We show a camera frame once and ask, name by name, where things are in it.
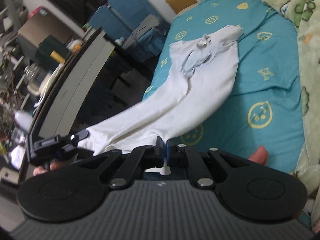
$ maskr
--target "teal bed sheet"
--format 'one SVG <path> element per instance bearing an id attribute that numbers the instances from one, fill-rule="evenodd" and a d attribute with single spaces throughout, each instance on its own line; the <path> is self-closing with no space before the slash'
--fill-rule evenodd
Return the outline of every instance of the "teal bed sheet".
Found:
<path id="1" fill-rule="evenodd" d="M 200 151 L 217 147 L 244 158 L 263 145 L 270 153 L 268 166 L 291 172 L 304 143 L 297 33 L 260 0 L 204 0 L 176 17 L 144 99 L 168 77 L 171 43 L 194 40 L 226 25 L 240 25 L 244 32 L 238 40 L 240 62 L 232 93 L 217 112 L 175 142 Z M 214 76 L 208 78 L 214 82 Z"/>

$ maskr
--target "chair backrest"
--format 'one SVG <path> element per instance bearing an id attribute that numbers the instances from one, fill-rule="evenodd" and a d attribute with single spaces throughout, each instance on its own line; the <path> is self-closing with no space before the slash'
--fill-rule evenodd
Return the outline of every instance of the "chair backrest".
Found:
<path id="1" fill-rule="evenodd" d="M 147 0 L 108 0 L 108 4 L 125 20 L 126 25 L 135 29 L 149 15 L 160 17 Z"/>
<path id="2" fill-rule="evenodd" d="M 89 23 L 95 29 L 101 27 L 114 41 L 131 35 L 131 31 L 105 5 L 95 12 Z"/>

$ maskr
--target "gray ribbed surface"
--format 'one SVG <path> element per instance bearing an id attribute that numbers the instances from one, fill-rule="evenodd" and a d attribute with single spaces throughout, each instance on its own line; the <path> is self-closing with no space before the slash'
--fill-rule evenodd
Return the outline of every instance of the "gray ribbed surface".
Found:
<path id="1" fill-rule="evenodd" d="M 60 225 L 29 220 L 11 235 L 17 240 L 305 240 L 313 233 L 297 220 L 278 225 L 240 220 L 213 192 L 181 180 L 165 185 L 136 181 L 129 189 L 111 192 L 84 219 Z"/>

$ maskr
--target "green fleece blanket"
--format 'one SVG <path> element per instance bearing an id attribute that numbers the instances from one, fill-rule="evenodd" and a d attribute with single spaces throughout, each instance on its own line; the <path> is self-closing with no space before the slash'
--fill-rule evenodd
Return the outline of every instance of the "green fleece blanket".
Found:
<path id="1" fill-rule="evenodd" d="M 296 173 L 312 193 L 320 185 L 320 0 L 261 1 L 297 29 L 305 145 Z"/>

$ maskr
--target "white bottle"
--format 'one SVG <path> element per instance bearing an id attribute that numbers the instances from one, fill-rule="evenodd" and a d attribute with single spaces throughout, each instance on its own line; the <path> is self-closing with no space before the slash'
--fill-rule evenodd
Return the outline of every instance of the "white bottle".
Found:
<path id="1" fill-rule="evenodd" d="M 24 130 L 28 131 L 31 123 L 32 123 L 32 116 L 26 111 L 18 110 L 14 114 L 14 119 L 18 123 L 18 125 L 23 128 Z"/>

